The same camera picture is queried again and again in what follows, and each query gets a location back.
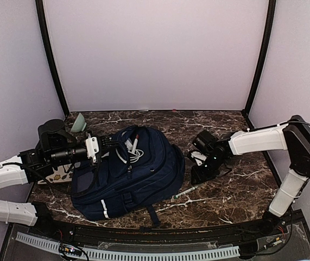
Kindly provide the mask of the green capped marker pen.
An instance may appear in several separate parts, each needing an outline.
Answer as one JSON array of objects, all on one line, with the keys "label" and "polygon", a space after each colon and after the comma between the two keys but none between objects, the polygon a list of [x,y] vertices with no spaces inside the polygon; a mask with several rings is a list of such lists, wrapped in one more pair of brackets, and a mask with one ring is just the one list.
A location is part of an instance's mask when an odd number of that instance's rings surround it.
[{"label": "green capped marker pen", "polygon": [[181,197],[182,195],[185,195],[185,194],[187,194],[187,193],[189,193],[189,192],[191,192],[191,191],[194,191],[194,190],[197,189],[197,188],[198,188],[198,186],[193,186],[193,187],[191,187],[191,188],[189,188],[189,189],[187,189],[187,190],[185,190],[185,191],[182,191],[182,192],[180,192],[180,193],[174,195],[172,198],[173,198],[173,199],[177,199],[177,198]]}]

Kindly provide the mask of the navy blue student backpack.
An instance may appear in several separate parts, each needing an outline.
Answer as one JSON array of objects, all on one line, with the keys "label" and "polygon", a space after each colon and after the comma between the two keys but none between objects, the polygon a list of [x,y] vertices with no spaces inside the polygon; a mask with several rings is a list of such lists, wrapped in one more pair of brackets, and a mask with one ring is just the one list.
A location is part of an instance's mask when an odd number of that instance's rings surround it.
[{"label": "navy blue student backpack", "polygon": [[[139,135],[135,153],[132,146]],[[175,195],[183,185],[185,157],[154,128],[129,126],[112,135],[118,147],[99,167],[82,161],[72,177],[73,207],[90,221],[121,217],[146,208],[153,227],[160,225],[154,204]]]}]

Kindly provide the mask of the red capped marker pen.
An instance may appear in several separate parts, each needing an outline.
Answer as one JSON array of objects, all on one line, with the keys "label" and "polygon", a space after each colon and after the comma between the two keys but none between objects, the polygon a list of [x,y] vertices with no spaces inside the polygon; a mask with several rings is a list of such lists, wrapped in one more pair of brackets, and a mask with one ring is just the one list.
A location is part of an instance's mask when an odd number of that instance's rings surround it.
[{"label": "red capped marker pen", "polygon": [[135,153],[135,151],[136,151],[136,147],[137,147],[137,144],[138,144],[138,139],[139,139],[139,135],[137,134],[136,137],[135,137],[133,146],[132,146],[132,150],[131,150],[132,153]]}]

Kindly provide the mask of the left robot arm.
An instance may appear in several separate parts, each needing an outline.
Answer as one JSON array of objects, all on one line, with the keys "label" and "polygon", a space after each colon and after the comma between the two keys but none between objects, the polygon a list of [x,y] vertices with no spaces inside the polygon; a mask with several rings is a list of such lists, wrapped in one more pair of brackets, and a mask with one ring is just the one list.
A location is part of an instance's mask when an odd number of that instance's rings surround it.
[{"label": "left robot arm", "polygon": [[[34,149],[23,151],[0,162],[0,189],[46,180],[59,166],[83,160],[96,160],[98,140],[87,135],[78,142],[66,131],[63,120],[53,119],[38,127],[39,142]],[[57,224],[44,203],[16,203],[0,200],[0,222],[19,223],[36,228],[46,237],[53,237]]]}]

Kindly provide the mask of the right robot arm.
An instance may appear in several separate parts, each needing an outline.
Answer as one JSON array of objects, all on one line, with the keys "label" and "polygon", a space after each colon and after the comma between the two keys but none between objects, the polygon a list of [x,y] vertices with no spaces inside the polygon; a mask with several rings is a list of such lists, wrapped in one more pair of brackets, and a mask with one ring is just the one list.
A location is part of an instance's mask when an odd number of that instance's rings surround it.
[{"label": "right robot arm", "polygon": [[191,168],[192,185],[218,177],[220,167],[234,156],[261,152],[266,161],[270,161],[270,151],[288,152],[289,170],[264,213],[265,219],[258,223],[258,231],[263,236],[278,229],[278,219],[300,197],[310,181],[310,123],[300,115],[293,115],[288,121],[276,125],[227,133],[220,139],[203,130],[192,144],[195,149],[188,154],[195,163]]}]

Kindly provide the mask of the green ceramic bowl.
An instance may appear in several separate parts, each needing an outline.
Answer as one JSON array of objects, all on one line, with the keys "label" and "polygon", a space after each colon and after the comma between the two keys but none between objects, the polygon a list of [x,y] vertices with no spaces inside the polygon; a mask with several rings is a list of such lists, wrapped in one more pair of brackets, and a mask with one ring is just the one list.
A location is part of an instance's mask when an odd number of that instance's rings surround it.
[{"label": "green ceramic bowl", "polygon": [[76,120],[74,121],[72,127],[71,127],[71,132],[72,133],[80,133],[85,130],[87,126],[86,120],[83,116],[82,113],[79,113]]}]

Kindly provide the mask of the floral pattern notebook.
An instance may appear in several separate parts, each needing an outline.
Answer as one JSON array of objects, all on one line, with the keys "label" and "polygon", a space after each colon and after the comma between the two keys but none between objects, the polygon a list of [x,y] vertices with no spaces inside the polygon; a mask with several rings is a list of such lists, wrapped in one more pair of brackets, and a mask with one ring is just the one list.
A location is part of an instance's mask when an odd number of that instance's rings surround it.
[{"label": "floral pattern notebook", "polygon": [[72,181],[73,169],[69,169],[70,165],[59,166],[54,173],[47,176],[46,179],[52,184],[65,184]]}]

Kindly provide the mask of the black curved front rail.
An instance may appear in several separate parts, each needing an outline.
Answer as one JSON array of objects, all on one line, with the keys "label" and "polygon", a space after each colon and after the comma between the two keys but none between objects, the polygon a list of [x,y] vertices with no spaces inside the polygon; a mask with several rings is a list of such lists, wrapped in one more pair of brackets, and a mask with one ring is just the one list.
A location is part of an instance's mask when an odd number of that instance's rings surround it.
[{"label": "black curved front rail", "polygon": [[155,207],[160,225],[154,227],[146,209],[102,221],[89,221],[72,206],[50,206],[54,224],[65,241],[96,244],[116,243],[219,243],[251,244],[257,239],[270,240],[285,235],[290,245],[310,244],[310,232],[301,210],[288,211],[280,224],[265,236],[258,231],[263,211],[258,206],[250,210],[229,206],[215,200],[172,204]]}]

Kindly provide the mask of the right black frame post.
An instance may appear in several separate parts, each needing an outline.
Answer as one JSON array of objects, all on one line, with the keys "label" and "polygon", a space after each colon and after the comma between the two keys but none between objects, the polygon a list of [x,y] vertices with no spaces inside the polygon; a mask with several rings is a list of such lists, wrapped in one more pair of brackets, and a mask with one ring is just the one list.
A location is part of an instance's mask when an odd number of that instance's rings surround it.
[{"label": "right black frame post", "polygon": [[268,47],[270,43],[271,38],[271,32],[273,28],[274,23],[274,17],[275,17],[275,10],[276,10],[276,0],[269,0],[268,1],[268,8],[267,8],[267,15],[265,19],[265,25],[264,25],[264,32],[260,47],[260,53],[258,55],[258,60],[255,68],[254,77],[251,83],[250,91],[248,94],[248,98],[246,100],[246,104],[244,109],[242,110],[242,114],[245,117],[249,117],[252,105],[255,101],[255,97],[257,94],[257,89],[261,81],[262,72],[264,69],[265,60],[268,53]]}]

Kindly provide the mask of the black frame post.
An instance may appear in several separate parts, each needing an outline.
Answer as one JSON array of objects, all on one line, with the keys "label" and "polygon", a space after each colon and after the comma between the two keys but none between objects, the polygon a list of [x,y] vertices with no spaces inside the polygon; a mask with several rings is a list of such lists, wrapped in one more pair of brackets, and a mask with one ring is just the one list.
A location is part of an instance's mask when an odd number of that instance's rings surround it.
[{"label": "black frame post", "polygon": [[276,10],[276,0],[269,0],[268,1],[268,8],[267,8],[267,15],[265,19],[265,25],[264,25],[264,32],[260,47],[260,53],[258,55],[258,60],[255,68],[254,77],[251,83],[250,91],[248,94],[248,98],[246,100],[246,104],[244,109],[242,110],[242,114],[245,117],[249,117],[252,105],[255,101],[255,97],[257,94],[257,89],[261,81],[262,72],[264,69],[265,60],[268,53],[268,47],[270,43],[271,38],[271,32],[273,28],[274,23],[274,17],[275,17],[275,10]]},{"label": "black frame post", "polygon": [[64,95],[64,91],[63,91],[60,77],[58,74],[58,69],[55,63],[54,53],[53,53],[51,42],[50,42],[46,14],[44,10],[44,1],[35,0],[35,5],[36,5],[37,19],[39,22],[39,28],[40,28],[43,47],[44,47],[45,54],[46,54],[47,63],[49,66],[49,70],[51,73],[51,77],[54,83],[55,91],[58,96],[61,109],[63,111],[64,116],[67,117],[70,114],[70,111],[69,111],[68,104],[67,104],[67,101]]}]

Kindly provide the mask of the left black frame post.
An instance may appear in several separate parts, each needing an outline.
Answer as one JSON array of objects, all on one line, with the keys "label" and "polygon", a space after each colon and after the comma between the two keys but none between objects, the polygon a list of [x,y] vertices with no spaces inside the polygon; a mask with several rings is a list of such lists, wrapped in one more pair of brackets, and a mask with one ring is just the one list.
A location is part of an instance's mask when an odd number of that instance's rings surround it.
[{"label": "left black frame post", "polygon": [[64,95],[64,91],[63,91],[60,77],[58,74],[58,69],[55,63],[54,53],[53,53],[51,42],[50,42],[46,14],[44,10],[44,1],[35,0],[35,5],[36,5],[37,19],[39,22],[39,28],[40,28],[43,47],[44,47],[45,54],[46,54],[47,63],[49,66],[49,70],[51,73],[51,77],[54,83],[55,91],[58,96],[61,109],[63,111],[64,116],[67,117],[70,114],[70,111],[69,111],[68,104],[67,104],[67,101]]}]

